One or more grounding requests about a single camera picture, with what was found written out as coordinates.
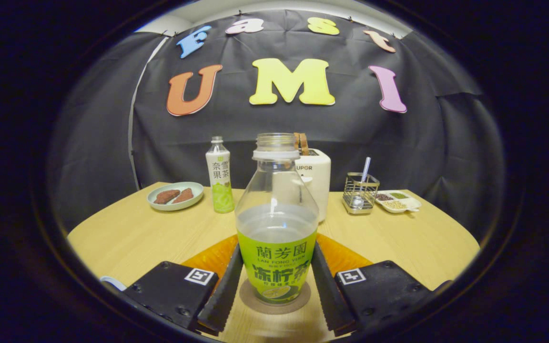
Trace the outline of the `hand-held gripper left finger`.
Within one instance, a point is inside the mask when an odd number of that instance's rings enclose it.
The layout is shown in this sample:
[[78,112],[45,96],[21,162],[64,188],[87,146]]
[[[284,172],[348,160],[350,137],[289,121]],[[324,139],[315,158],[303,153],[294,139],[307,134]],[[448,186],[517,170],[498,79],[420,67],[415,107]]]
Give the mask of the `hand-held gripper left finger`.
[[219,334],[231,312],[242,267],[233,235],[183,263],[158,263],[122,293],[182,328]]

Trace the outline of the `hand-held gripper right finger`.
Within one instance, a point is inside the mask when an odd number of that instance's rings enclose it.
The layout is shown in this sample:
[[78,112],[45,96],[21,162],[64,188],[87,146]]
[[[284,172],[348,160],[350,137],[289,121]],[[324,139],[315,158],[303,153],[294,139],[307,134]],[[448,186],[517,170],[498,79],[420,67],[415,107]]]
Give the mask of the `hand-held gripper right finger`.
[[312,271],[327,327],[336,336],[382,330],[433,299],[430,290],[391,260],[379,263],[318,234]]

